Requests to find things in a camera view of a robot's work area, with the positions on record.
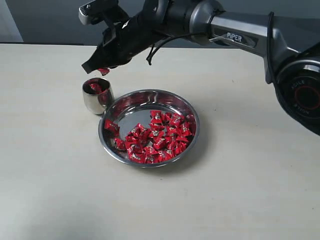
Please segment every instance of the wire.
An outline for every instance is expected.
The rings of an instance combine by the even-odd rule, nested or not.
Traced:
[[[152,45],[151,51],[148,55],[148,57],[146,58],[146,60],[148,61],[149,65],[152,65],[152,58],[155,56],[155,54],[159,51],[160,48],[162,48],[165,44],[176,40],[176,39],[181,39],[181,38],[186,38],[186,37],[190,37],[190,36],[195,36],[195,35],[206,35],[206,33],[204,32],[198,32],[198,33],[189,33],[189,34],[185,34],[185,35],[180,35],[180,36],[175,36],[175,37],[170,37],[166,40],[164,40],[159,46],[157,46],[154,50],[155,45]]]
[[[275,89],[276,97],[281,105],[281,107],[284,109],[284,111],[291,116],[294,120],[299,122],[301,125],[303,125],[306,129],[310,130],[311,132],[320,135],[320,128],[315,127],[314,125],[311,125],[310,123],[306,122],[304,119],[302,119],[288,104],[286,101],[284,95],[282,94],[282,91],[280,89],[280,86],[276,80],[275,77],[275,71],[272,65],[272,43],[274,40],[274,12],[270,12],[269,14],[269,20],[268,20],[268,27],[267,27],[267,37],[266,37],[266,52],[267,52],[267,63],[268,63],[268,72],[270,74],[270,78],[273,82],[273,86]]]

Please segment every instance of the metal plate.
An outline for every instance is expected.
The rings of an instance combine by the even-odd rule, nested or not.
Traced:
[[[193,115],[196,131],[195,136],[187,149],[175,158],[155,164],[140,164],[129,160],[126,152],[121,152],[115,148],[113,139],[110,137],[108,131],[104,129],[104,124],[106,119],[118,124],[120,127],[120,137],[125,139],[125,136],[137,125],[137,123],[149,127],[151,120],[150,110],[160,110],[184,116]],[[186,100],[168,91],[147,89],[128,93],[115,101],[101,117],[98,132],[104,149],[118,161],[140,168],[156,168],[175,162],[185,156],[195,145],[199,136],[199,130],[198,114]]]

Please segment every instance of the white table surface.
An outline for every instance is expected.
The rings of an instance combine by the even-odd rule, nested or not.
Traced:
[[[0,239],[320,238],[320,138],[281,109],[261,58],[164,48],[112,70],[116,97],[163,89],[200,117],[188,157],[139,169],[108,156],[83,104],[94,49],[0,44]]]

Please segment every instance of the metal cup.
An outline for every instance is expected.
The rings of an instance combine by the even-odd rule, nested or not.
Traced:
[[[99,84],[102,93],[94,94],[90,84]],[[101,115],[114,102],[114,94],[111,89],[110,82],[104,78],[95,77],[86,81],[82,86],[83,99],[86,108],[96,115]]]

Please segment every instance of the red ring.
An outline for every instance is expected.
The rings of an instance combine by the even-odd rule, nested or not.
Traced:
[[[316,105],[316,106],[314,106],[314,107],[306,107],[306,106],[304,106],[303,104],[301,104],[301,102],[299,101],[299,99],[298,99],[298,91],[299,90],[301,90],[301,89],[311,89],[311,90],[313,90],[315,93],[316,93],[316,95],[318,96],[318,104]],[[320,107],[320,93],[317,91],[317,89],[315,89],[314,87],[311,87],[311,86],[301,86],[301,87],[298,87],[296,90],[295,90],[295,92],[294,92],[294,99],[296,100],[296,102],[300,105],[300,106],[302,106],[303,108],[305,108],[305,109],[307,109],[307,110],[315,110],[315,109],[317,109],[318,107]]]

